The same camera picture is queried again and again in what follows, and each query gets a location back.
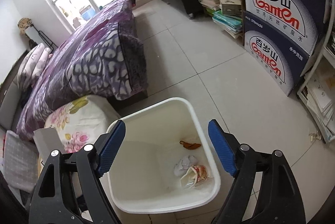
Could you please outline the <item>white plastic trash bin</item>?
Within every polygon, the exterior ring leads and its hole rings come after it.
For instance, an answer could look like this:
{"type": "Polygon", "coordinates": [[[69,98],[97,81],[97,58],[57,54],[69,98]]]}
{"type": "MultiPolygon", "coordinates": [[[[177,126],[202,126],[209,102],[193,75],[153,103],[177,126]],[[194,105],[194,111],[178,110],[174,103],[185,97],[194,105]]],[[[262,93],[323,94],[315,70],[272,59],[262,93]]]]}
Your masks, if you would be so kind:
{"type": "Polygon", "coordinates": [[[113,203],[130,214],[190,210],[211,202],[221,179],[209,143],[189,101],[174,97],[122,118],[125,138],[107,174],[113,203]],[[187,150],[179,142],[200,143],[187,150]],[[209,178],[182,188],[174,166],[193,155],[209,178]]]}

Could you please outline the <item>white paper box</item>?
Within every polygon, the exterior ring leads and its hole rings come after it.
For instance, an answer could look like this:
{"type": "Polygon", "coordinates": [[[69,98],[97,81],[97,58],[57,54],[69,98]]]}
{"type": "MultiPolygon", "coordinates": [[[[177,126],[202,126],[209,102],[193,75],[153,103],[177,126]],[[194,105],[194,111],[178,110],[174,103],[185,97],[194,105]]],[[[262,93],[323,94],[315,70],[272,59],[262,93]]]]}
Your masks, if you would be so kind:
{"type": "Polygon", "coordinates": [[[54,150],[59,150],[62,154],[66,153],[64,145],[54,128],[40,128],[35,130],[33,132],[33,140],[42,159],[48,158],[50,153],[54,150]]]}

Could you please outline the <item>grey checked cushion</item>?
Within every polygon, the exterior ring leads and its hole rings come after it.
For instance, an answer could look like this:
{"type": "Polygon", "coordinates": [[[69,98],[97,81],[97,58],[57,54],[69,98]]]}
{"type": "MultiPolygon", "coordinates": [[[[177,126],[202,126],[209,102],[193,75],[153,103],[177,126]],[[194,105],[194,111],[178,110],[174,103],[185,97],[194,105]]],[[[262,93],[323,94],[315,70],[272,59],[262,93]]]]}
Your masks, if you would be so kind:
{"type": "Polygon", "coordinates": [[[34,143],[7,131],[3,155],[3,176],[11,187],[31,193],[37,183],[39,153],[34,143]]]}

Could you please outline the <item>floral cream blanket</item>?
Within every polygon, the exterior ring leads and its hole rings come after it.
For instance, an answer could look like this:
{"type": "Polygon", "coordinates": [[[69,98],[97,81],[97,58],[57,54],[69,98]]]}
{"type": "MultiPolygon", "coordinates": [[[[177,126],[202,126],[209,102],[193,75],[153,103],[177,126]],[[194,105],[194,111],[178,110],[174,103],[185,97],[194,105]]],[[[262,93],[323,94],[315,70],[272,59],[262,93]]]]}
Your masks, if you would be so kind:
{"type": "Polygon", "coordinates": [[[46,119],[45,128],[54,128],[67,153],[94,143],[120,115],[106,98],[87,95],[61,106],[46,119]]]}

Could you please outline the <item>crumpled white tissue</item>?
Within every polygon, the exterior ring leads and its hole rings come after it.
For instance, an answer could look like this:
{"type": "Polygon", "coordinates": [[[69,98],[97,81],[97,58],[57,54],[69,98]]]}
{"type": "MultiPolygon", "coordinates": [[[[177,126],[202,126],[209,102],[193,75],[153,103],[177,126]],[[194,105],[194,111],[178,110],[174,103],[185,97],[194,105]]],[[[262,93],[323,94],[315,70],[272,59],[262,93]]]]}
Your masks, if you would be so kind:
{"type": "Polygon", "coordinates": [[[178,163],[175,164],[174,175],[181,178],[187,173],[188,169],[191,166],[194,166],[197,163],[198,163],[198,160],[193,155],[184,156],[182,159],[179,160],[178,163]]]}

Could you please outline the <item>orange wrapper scrap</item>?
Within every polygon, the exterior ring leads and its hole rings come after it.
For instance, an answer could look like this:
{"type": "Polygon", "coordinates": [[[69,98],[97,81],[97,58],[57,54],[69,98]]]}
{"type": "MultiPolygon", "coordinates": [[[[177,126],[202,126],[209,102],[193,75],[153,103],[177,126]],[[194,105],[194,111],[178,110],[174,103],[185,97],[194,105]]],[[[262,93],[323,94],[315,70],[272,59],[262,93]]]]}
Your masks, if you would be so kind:
{"type": "Polygon", "coordinates": [[[196,150],[202,146],[200,143],[189,143],[183,140],[180,140],[179,143],[187,150],[196,150]]]}

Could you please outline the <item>dark wooden bed headboard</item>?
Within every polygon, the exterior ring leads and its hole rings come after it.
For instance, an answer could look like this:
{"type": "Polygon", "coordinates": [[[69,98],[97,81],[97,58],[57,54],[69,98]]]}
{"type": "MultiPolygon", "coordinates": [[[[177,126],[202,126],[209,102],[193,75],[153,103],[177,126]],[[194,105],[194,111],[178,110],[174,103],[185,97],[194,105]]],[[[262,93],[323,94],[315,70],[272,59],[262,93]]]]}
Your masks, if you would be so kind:
{"type": "Polygon", "coordinates": [[[10,69],[3,83],[1,83],[1,133],[6,133],[9,130],[15,131],[14,127],[17,125],[22,111],[19,106],[21,91],[18,88],[16,79],[18,69],[27,54],[28,51],[23,52],[10,69]]]}

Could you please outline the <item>lower Ganten water box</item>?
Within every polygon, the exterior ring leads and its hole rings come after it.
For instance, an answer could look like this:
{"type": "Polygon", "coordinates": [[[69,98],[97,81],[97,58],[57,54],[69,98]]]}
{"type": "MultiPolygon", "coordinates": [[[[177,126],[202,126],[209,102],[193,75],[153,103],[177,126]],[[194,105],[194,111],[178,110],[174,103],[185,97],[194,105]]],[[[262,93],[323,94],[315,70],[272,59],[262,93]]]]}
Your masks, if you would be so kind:
{"type": "Polygon", "coordinates": [[[289,95],[311,67],[310,56],[282,32],[244,11],[244,47],[289,95]]]}

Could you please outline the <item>ganten water box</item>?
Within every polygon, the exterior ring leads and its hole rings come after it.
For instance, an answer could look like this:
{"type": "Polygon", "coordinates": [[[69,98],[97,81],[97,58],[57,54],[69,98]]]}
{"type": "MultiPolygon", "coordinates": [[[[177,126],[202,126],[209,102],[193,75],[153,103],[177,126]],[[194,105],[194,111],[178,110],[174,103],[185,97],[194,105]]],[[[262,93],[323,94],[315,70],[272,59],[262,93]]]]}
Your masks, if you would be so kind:
{"type": "Polygon", "coordinates": [[[244,47],[289,95],[311,67],[310,56],[282,32],[244,11],[244,47]]]}
{"type": "Polygon", "coordinates": [[[245,7],[311,55],[324,31],[330,0],[245,0],[245,7]]]}

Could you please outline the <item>folded floral quilt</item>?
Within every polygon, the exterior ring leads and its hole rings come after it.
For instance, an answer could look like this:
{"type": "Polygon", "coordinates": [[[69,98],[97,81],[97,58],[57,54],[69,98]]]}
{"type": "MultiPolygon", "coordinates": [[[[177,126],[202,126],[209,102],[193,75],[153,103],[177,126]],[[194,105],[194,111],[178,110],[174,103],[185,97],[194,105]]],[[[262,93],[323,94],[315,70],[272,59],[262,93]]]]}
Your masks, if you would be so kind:
{"type": "Polygon", "coordinates": [[[23,59],[17,73],[17,85],[21,92],[36,83],[45,69],[51,55],[51,49],[40,43],[23,59]]]}

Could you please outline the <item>purple patterned bed blanket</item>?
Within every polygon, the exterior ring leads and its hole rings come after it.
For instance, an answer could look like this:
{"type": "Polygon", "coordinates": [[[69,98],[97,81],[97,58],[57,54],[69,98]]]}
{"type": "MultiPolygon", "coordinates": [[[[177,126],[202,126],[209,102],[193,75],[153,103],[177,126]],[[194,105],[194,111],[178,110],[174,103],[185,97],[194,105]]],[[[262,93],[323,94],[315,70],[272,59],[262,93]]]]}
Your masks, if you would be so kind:
{"type": "Polygon", "coordinates": [[[21,112],[16,128],[21,139],[32,140],[52,112],[83,96],[124,101],[147,90],[135,5],[136,0],[112,1],[56,49],[21,112]]]}

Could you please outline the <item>black coat rack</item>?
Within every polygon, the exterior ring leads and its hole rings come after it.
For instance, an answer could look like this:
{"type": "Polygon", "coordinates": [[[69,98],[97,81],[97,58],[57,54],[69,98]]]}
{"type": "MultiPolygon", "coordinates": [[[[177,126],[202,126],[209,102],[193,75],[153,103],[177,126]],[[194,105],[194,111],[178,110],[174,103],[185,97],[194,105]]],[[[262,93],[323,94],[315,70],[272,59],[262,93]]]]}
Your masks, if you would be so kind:
{"type": "Polygon", "coordinates": [[[30,49],[33,49],[38,44],[48,47],[53,52],[56,44],[41,30],[38,30],[29,18],[21,18],[18,22],[18,28],[22,35],[28,39],[30,49]]]}

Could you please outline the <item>upper Ganten water box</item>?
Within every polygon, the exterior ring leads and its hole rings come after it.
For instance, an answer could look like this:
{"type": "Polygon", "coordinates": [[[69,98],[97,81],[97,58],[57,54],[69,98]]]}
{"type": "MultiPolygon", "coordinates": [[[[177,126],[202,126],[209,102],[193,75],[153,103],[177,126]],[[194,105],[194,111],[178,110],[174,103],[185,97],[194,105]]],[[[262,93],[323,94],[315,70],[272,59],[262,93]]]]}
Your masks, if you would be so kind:
{"type": "Polygon", "coordinates": [[[245,7],[311,55],[324,31],[330,0],[245,0],[245,7]]]}

